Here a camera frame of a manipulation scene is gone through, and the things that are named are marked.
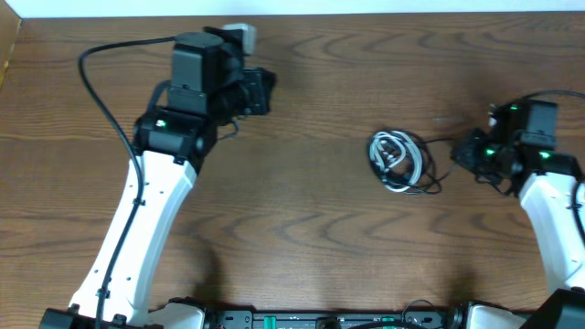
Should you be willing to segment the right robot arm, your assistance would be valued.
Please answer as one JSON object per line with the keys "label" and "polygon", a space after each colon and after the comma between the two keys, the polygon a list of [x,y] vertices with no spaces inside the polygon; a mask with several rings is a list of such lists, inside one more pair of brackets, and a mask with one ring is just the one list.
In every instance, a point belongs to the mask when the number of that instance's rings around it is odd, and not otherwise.
{"label": "right robot arm", "polygon": [[535,232],[549,296],[529,316],[469,302],[452,328],[581,328],[584,325],[584,173],[578,160],[556,150],[558,106],[522,98],[497,106],[490,129],[458,142],[452,160],[479,184],[507,180]]}

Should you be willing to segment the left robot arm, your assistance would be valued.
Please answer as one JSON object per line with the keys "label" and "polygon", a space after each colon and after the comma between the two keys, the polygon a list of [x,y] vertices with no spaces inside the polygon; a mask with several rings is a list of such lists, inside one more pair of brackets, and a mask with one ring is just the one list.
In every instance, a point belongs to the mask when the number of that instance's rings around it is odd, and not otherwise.
{"label": "left robot arm", "polygon": [[248,24],[172,37],[169,80],[156,85],[132,134],[121,139],[129,170],[112,223],[89,274],[44,328],[209,328],[213,315],[186,299],[149,307],[154,275],[176,214],[218,140],[218,128],[270,110],[275,75],[248,68],[256,44]]}

